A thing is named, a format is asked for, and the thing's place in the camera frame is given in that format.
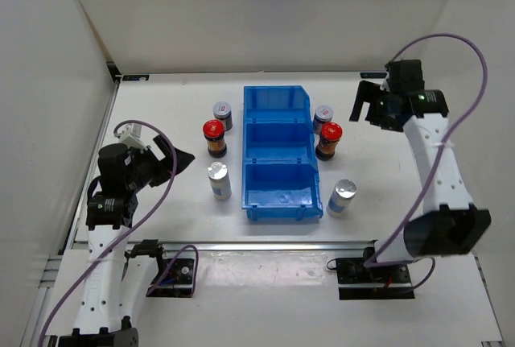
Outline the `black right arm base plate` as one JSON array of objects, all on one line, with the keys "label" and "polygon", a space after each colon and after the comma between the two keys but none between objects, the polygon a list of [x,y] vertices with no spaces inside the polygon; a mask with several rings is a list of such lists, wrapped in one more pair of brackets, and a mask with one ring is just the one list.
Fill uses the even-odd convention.
[{"label": "black right arm base plate", "polygon": [[406,265],[367,269],[362,258],[333,258],[326,269],[336,273],[339,300],[413,299]]}]

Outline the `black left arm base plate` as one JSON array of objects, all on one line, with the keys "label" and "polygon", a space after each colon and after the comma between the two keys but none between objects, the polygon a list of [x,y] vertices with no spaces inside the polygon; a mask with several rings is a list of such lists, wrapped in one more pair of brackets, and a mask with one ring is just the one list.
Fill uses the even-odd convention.
[{"label": "black left arm base plate", "polygon": [[196,291],[198,261],[196,246],[185,245],[172,258],[165,258],[152,280],[146,296],[157,298],[191,298]]}]

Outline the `blue three-compartment plastic bin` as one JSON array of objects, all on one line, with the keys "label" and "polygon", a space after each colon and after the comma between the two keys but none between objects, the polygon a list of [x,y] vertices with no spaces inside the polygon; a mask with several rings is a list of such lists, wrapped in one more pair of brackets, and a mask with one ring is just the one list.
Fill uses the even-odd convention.
[{"label": "blue three-compartment plastic bin", "polygon": [[245,86],[241,207],[250,221],[323,216],[311,103],[305,89]]}]

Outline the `left red-lid sauce jar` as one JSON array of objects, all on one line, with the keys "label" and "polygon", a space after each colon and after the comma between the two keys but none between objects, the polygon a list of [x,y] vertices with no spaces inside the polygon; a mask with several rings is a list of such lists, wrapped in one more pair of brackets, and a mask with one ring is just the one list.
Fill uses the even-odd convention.
[{"label": "left red-lid sauce jar", "polygon": [[214,158],[221,158],[227,152],[225,128],[221,121],[212,119],[203,125],[203,134],[207,142],[208,153]]}]

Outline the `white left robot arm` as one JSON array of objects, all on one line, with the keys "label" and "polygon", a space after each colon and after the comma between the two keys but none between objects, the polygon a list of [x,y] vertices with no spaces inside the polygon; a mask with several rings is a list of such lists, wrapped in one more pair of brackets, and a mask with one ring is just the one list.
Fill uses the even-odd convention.
[{"label": "white left robot arm", "polygon": [[167,277],[169,264],[156,240],[126,250],[137,195],[145,187],[169,184],[195,158],[175,149],[161,134],[153,141],[162,159],[135,138],[99,150],[100,174],[87,196],[89,272],[73,330],[60,337],[60,346],[138,345],[138,310],[149,285]]}]

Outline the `right silver-lid spice bottle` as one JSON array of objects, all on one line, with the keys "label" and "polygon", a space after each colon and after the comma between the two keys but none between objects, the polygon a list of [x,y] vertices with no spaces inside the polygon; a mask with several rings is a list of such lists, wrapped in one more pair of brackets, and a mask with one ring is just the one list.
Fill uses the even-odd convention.
[{"label": "right silver-lid spice bottle", "polygon": [[332,217],[342,217],[357,193],[357,186],[351,180],[338,180],[332,189],[326,207],[327,213]]}]

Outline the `left silver-lid spice bottle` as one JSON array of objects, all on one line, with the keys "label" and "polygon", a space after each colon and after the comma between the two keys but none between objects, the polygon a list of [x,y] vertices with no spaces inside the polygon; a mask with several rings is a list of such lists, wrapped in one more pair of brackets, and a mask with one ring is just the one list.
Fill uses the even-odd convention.
[{"label": "left silver-lid spice bottle", "polygon": [[227,166],[222,162],[213,162],[208,167],[207,173],[214,197],[218,200],[230,198],[232,189]]}]

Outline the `right red-lid sauce jar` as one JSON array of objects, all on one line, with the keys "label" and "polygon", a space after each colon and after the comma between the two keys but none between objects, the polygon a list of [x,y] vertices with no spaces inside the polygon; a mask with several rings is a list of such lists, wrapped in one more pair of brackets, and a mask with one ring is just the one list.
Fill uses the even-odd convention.
[{"label": "right red-lid sauce jar", "polygon": [[316,157],[320,160],[332,159],[342,136],[343,129],[339,124],[335,122],[325,123],[319,132],[319,142],[315,148]]}]

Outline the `silver-lid spice bottle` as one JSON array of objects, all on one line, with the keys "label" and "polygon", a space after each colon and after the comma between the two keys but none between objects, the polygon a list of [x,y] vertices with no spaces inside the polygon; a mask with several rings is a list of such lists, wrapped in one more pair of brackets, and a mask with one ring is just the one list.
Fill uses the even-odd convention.
[{"label": "silver-lid spice bottle", "polygon": [[227,166],[222,162],[213,162],[208,167],[207,173],[214,197],[218,200],[230,198],[232,189]]},{"label": "silver-lid spice bottle", "polygon": [[351,180],[338,180],[332,189],[326,207],[327,213],[332,217],[342,217],[357,193],[357,186]]}]

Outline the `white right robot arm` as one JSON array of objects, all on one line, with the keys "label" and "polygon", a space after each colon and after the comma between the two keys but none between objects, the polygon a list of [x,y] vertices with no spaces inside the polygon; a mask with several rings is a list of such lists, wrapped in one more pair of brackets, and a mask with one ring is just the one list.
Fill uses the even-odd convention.
[{"label": "white right robot arm", "polygon": [[443,93],[389,92],[361,81],[350,121],[359,119],[364,104],[369,105],[367,122],[406,136],[422,190],[393,233],[374,242],[373,255],[361,263],[362,275],[378,283],[390,273],[390,265],[468,254],[492,218],[487,209],[476,207],[460,174]]}]

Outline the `aluminium front table rail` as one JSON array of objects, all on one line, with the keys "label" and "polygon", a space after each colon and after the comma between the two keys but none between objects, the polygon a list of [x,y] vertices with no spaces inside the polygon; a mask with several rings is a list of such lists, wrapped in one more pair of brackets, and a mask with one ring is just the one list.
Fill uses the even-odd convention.
[{"label": "aluminium front table rail", "polygon": [[192,244],[198,251],[361,251],[370,246],[367,241],[343,242],[170,242],[158,241],[166,251],[180,250]]}]

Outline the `red-lid sauce jar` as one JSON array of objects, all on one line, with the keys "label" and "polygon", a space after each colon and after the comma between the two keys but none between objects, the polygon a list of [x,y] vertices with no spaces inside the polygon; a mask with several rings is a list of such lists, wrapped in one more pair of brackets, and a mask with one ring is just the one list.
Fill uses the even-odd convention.
[{"label": "red-lid sauce jar", "polygon": [[325,123],[319,132],[319,142],[315,148],[316,157],[320,160],[332,159],[342,136],[343,129],[339,124],[335,122]]},{"label": "red-lid sauce jar", "polygon": [[203,125],[203,134],[207,142],[208,153],[214,158],[221,158],[227,152],[225,128],[221,121],[212,119]]}]

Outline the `grey-lid dark jar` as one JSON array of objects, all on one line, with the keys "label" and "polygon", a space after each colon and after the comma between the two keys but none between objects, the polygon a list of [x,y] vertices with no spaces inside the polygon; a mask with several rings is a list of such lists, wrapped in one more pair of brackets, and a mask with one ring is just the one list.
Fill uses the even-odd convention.
[{"label": "grey-lid dark jar", "polygon": [[212,107],[213,116],[216,120],[219,120],[225,128],[225,131],[229,131],[233,127],[232,109],[228,102],[218,101]]},{"label": "grey-lid dark jar", "polygon": [[330,122],[334,116],[334,110],[329,105],[320,105],[315,109],[313,117],[313,130],[319,134],[323,125]]}]

